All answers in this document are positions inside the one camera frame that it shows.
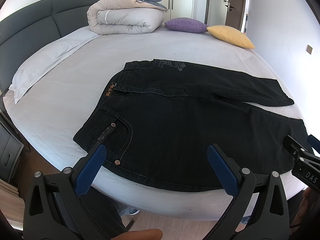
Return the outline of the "person right hand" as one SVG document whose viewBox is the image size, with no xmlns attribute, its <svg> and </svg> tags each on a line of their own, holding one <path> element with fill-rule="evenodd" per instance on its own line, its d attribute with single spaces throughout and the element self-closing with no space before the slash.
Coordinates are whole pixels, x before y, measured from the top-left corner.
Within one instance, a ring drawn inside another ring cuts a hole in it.
<svg viewBox="0 0 320 240">
<path fill-rule="evenodd" d="M 290 225 L 289 239 L 319 239 L 319 193 L 310 187 Z"/>
</svg>

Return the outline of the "person left hand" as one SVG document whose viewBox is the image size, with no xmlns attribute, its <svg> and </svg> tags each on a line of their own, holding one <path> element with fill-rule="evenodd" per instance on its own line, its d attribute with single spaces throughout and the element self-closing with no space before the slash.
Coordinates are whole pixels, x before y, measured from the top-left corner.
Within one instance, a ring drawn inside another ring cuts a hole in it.
<svg viewBox="0 0 320 240">
<path fill-rule="evenodd" d="M 112 238 L 112 240 L 161 240 L 162 230 L 149 229 L 140 231 L 128 231 Z"/>
</svg>

